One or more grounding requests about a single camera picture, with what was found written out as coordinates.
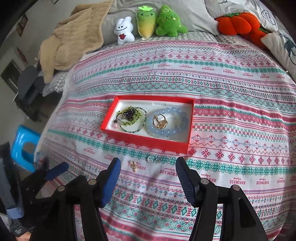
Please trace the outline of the person's left hand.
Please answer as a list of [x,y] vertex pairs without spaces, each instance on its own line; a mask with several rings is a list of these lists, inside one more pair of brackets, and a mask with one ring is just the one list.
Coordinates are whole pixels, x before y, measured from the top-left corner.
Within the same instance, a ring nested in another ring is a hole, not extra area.
[[16,237],[17,241],[29,241],[30,240],[30,236],[31,233],[30,232],[26,232],[23,235],[21,235],[20,237]]

